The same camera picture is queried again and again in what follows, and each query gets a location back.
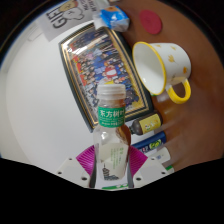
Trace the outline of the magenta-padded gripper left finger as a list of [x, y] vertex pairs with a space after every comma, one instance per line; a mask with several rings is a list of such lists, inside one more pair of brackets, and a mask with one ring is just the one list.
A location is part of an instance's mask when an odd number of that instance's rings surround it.
[[95, 151], [90, 146], [75, 158], [66, 159], [56, 171], [59, 177], [78, 186], [93, 188], [95, 185]]

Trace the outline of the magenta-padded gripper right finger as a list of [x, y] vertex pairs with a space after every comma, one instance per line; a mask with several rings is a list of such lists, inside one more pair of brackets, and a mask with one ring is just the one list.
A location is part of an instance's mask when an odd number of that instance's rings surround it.
[[161, 148], [151, 156], [146, 156], [140, 150], [130, 147], [128, 163], [128, 187], [140, 188], [168, 175], [163, 166], [168, 161], [168, 149]]

